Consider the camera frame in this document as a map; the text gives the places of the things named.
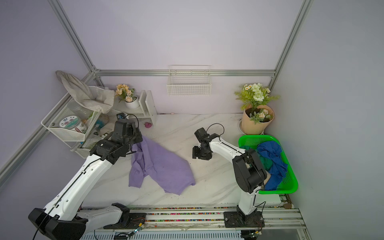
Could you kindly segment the purple t-shirt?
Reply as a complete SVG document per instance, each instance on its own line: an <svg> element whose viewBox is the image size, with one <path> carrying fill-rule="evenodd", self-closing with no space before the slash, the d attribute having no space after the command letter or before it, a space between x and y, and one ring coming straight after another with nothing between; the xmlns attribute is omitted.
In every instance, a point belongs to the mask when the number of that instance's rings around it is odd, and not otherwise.
<svg viewBox="0 0 384 240"><path fill-rule="evenodd" d="M129 187L140 188L149 176L165 193L181 195L196 180L187 160L163 148L147 137L132 146Z"/></svg>

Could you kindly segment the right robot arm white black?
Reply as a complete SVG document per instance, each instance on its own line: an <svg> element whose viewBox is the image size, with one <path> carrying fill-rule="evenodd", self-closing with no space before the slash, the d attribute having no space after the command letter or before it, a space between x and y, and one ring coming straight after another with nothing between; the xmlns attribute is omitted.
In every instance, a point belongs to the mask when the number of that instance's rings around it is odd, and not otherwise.
<svg viewBox="0 0 384 240"><path fill-rule="evenodd" d="M193 159L210 160L218 154L233 164L235 179L241 197L235 212L224 212L227 228L257 228L264 226L263 214L257 210L256 197L268 178L267 171L254 149L241 149L224 140L218 134L208 134L204 128L195 131L199 146L193 147Z"/></svg>

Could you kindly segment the green plastic laundry basket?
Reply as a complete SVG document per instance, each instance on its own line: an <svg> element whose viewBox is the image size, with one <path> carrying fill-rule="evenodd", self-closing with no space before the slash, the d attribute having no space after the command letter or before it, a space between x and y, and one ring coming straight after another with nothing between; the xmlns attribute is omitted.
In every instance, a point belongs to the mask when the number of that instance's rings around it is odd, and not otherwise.
<svg viewBox="0 0 384 240"><path fill-rule="evenodd" d="M268 142L268 141L275 141L277 142L280 146L280 142L269 135L245 135L239 138L238 144L239 147L241 146L249 146L254 150L257 150L257 147L259 144ZM284 163L288 165L288 171L286 173L286 177L283 179L283 181L280 183L278 186L277 190L275 191L266 191L266 190L261 190L259 191L260 194L262 195L271 195L271 194L292 194L298 189L298 181L297 178L292 170L292 167L290 166L290 163L284 153L284 151L281 154L282 160Z"/></svg>

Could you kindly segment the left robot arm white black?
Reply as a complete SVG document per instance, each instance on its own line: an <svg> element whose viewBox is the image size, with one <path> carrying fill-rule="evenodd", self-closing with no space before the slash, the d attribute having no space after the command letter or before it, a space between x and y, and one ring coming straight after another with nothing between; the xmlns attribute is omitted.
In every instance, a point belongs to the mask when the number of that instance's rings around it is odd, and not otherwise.
<svg viewBox="0 0 384 240"><path fill-rule="evenodd" d="M142 142L139 120L123 118L114 131L98 141L85 163L43 209L35 208L28 218L36 231L51 240L79 240L84 234L104 229L124 229L133 224L130 209L114 203L109 207L80 212L84 199L119 158L134 153L134 144Z"/></svg>

